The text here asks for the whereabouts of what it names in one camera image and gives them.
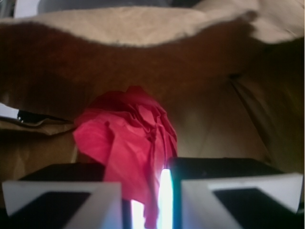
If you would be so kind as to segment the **gripper white black right finger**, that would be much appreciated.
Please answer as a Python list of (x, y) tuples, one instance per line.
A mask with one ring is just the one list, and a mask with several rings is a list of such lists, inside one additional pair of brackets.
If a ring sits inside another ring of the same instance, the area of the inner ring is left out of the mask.
[(250, 158), (172, 158), (175, 229), (302, 229), (304, 177)]

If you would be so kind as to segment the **gripper white black left finger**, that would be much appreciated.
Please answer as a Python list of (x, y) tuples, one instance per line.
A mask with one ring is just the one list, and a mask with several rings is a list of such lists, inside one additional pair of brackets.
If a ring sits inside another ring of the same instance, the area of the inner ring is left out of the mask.
[(2, 183), (3, 229), (122, 229), (121, 185), (98, 163), (54, 164)]

